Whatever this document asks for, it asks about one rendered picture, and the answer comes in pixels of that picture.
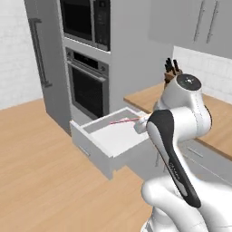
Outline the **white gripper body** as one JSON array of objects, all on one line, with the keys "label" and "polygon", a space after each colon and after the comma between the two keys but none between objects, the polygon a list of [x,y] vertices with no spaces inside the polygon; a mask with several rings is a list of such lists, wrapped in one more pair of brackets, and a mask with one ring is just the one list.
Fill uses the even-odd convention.
[{"label": "white gripper body", "polygon": [[141,117],[134,124],[134,130],[138,134],[142,134],[142,133],[144,133],[147,130],[146,129],[146,125],[147,125],[148,119],[149,119],[148,117]]}]

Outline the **red and white straw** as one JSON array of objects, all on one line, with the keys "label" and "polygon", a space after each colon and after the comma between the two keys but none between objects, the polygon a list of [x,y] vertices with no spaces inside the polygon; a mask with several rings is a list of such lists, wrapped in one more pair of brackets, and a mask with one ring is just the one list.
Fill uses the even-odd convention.
[{"label": "red and white straw", "polygon": [[138,121],[140,118],[121,119],[119,121],[111,121],[110,124],[124,123],[129,121]]}]

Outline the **open grey drawer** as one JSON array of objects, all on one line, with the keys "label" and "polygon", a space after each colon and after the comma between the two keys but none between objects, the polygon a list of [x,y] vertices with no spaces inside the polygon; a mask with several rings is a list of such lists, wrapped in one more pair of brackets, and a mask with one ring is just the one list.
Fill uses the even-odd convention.
[{"label": "open grey drawer", "polygon": [[90,154],[88,158],[94,166],[107,179],[112,179],[113,172],[124,167],[133,157],[132,149],[149,137],[147,133],[138,134],[134,130],[134,121],[110,122],[140,116],[140,112],[125,107],[83,125],[70,121],[72,143],[84,148]]}]

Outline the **closed grey drawer front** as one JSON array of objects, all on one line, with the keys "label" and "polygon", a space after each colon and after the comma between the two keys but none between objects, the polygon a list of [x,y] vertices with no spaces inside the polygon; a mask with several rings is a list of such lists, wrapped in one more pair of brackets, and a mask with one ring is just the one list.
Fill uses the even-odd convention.
[{"label": "closed grey drawer front", "polygon": [[[204,158],[192,153],[187,147],[197,151]],[[230,159],[196,140],[181,142],[179,149],[183,153],[191,171],[199,179],[227,184],[232,187],[232,161]]]}]

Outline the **grey lower cupboard door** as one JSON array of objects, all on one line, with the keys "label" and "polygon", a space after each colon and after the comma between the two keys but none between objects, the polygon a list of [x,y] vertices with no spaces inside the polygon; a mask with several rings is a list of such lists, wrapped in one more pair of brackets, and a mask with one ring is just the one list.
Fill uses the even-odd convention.
[{"label": "grey lower cupboard door", "polygon": [[167,176],[169,173],[160,156],[159,166],[155,167],[157,149],[150,140],[145,140],[133,149],[133,157],[127,166],[144,181]]}]

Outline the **brown knife block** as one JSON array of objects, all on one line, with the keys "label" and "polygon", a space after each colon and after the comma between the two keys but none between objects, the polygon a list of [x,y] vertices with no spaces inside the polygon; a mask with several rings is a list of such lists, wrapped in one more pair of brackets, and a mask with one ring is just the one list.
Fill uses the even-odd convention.
[{"label": "brown knife block", "polygon": [[175,76],[182,74],[182,70],[179,68],[178,62],[176,60],[171,60],[170,58],[166,60],[165,69],[164,86],[167,86]]}]

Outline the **grey tall oven cabinet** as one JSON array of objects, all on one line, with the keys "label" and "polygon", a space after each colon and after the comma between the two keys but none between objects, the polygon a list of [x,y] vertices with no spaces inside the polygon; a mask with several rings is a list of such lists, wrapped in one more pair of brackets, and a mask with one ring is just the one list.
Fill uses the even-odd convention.
[{"label": "grey tall oven cabinet", "polygon": [[152,0],[111,1],[111,49],[62,33],[63,49],[109,65],[109,110],[127,105],[123,98],[162,82],[173,47],[150,39]]}]

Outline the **black built-in oven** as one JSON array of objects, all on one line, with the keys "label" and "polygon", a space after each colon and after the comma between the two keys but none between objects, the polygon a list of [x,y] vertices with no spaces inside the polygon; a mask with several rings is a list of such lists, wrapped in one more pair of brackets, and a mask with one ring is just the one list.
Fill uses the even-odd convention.
[{"label": "black built-in oven", "polygon": [[105,82],[98,82],[67,63],[72,104],[93,120],[107,115],[110,112],[109,65],[70,48],[66,48],[66,56],[67,62],[80,65],[106,78]]}]

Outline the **grey fridge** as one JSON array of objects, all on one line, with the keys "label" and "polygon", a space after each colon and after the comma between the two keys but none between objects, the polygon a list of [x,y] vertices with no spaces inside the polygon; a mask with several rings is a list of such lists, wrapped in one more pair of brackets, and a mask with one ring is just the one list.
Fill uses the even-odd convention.
[{"label": "grey fridge", "polygon": [[66,81],[62,37],[56,0],[24,0],[27,19],[39,18],[37,33],[46,79],[52,84],[44,88],[43,101],[47,114],[68,134],[71,110]]}]

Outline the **black microwave oven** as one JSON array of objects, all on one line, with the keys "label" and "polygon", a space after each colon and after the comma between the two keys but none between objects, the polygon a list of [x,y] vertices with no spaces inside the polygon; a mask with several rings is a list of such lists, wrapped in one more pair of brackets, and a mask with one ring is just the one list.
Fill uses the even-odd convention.
[{"label": "black microwave oven", "polygon": [[64,36],[109,52],[111,0],[60,0]]}]

